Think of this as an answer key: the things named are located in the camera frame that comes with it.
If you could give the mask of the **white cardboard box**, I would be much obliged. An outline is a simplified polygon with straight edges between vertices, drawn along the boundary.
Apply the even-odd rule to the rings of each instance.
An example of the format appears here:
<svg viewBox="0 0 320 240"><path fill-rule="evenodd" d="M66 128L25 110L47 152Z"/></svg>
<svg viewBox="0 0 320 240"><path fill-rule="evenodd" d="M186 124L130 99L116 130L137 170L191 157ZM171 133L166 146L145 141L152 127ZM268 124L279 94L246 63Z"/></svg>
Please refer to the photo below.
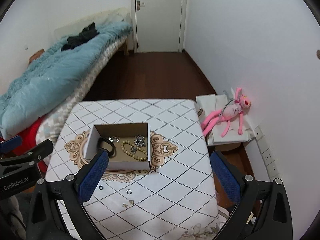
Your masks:
<svg viewBox="0 0 320 240"><path fill-rule="evenodd" d="M108 171L150 170L150 139L148 123L93 124L83 156L91 160L103 150L108 153Z"/></svg>

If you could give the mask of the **white door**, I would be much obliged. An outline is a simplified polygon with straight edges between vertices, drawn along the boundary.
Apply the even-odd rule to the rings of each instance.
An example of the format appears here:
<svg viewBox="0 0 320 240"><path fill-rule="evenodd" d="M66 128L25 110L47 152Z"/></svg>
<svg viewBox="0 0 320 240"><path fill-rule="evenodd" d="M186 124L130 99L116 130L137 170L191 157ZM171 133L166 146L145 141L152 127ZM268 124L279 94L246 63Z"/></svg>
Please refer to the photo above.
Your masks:
<svg viewBox="0 0 320 240"><path fill-rule="evenodd" d="M135 53L181 52L187 0L131 0Z"/></svg>

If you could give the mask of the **pink panther plush toy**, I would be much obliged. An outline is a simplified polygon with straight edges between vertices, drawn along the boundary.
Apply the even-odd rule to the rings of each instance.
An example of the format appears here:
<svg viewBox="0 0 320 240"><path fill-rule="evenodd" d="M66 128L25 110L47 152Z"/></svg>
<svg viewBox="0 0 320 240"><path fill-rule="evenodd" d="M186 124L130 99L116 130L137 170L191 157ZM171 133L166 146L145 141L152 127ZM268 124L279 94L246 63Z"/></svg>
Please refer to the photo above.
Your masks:
<svg viewBox="0 0 320 240"><path fill-rule="evenodd" d="M242 88L238 87L234 94L234 99L229 101L221 109L212 111L201 123L203 135L206 137L215 125L221 122L227 122L221 137L225 137L231 126L231 121L239 118L238 135L243 134L244 112L251 107L251 100L242 94Z"/></svg>

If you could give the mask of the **red bed sheet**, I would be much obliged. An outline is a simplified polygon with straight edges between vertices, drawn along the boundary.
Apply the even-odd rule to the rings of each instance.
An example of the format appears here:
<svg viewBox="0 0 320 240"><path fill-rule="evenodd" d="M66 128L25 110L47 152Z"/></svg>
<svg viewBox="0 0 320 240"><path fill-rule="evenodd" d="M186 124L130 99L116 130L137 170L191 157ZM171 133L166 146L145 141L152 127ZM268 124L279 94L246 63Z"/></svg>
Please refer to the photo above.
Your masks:
<svg viewBox="0 0 320 240"><path fill-rule="evenodd" d="M17 135L19 135L22 138L21 145L8 153L1 153L1 155L2 154L8 155L8 156L24 155L29 150L34 148L37 145L36 133L37 133L43 119L44 119L44 117L38 118L30 127L26 128L23 131L21 131L20 133L18 133Z"/></svg>

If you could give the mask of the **black clothes on bed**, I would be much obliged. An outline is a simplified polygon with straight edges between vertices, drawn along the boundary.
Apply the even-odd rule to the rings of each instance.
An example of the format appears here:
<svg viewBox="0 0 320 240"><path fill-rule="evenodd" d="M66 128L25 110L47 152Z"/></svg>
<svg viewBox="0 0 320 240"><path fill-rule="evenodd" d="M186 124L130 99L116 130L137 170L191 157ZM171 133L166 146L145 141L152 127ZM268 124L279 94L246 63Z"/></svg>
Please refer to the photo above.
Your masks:
<svg viewBox="0 0 320 240"><path fill-rule="evenodd" d="M82 32L78 33L76 36L67 37L67 42L62 46L61 51L73 50L74 48L87 43L89 40L93 39L99 34L95 28L95 23L91 23L87 27L84 27Z"/></svg>

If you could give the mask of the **checkered mattress pad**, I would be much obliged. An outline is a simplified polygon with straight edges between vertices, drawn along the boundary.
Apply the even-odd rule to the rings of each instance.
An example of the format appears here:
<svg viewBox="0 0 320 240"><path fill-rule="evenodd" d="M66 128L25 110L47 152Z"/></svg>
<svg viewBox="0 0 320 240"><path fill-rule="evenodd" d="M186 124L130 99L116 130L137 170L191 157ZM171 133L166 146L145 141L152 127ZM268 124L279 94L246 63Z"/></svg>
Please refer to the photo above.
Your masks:
<svg viewBox="0 0 320 240"><path fill-rule="evenodd" d="M127 36L123 36L110 44L98 57L93 64L91 70L85 77L82 78L80 84L62 103L55 107L52 111L44 116L37 132L35 141L37 144L43 142L46 139L56 142L62 128L68 119L69 114L73 107L82 101L87 95L97 76L106 66L110 58L118 51L122 46L127 46Z"/></svg>

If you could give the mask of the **white power strip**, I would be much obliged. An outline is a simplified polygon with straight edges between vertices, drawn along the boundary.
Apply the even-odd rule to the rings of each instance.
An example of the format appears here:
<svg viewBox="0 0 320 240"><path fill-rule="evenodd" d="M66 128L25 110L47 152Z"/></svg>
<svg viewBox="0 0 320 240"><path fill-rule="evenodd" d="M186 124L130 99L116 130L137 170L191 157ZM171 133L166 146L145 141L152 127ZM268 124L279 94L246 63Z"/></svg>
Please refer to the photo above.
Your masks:
<svg viewBox="0 0 320 240"><path fill-rule="evenodd" d="M271 151L271 146L267 142L266 136L262 132L260 126L257 126L254 129L254 134L255 142L257 143L268 177L270 180L273 180L279 175L279 171L277 169L276 159Z"/></svg>

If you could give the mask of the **light blue quilt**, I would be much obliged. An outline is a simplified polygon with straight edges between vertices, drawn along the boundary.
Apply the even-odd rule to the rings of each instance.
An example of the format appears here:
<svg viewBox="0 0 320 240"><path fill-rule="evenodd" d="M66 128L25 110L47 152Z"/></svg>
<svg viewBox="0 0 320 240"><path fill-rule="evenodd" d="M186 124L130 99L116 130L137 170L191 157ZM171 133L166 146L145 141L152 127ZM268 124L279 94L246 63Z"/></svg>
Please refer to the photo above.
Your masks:
<svg viewBox="0 0 320 240"><path fill-rule="evenodd" d="M62 50L64 37L51 46L1 95L1 136L9 139L57 107L85 78L106 49L129 35L132 25L113 22L96 27L98 34L74 49Z"/></svg>

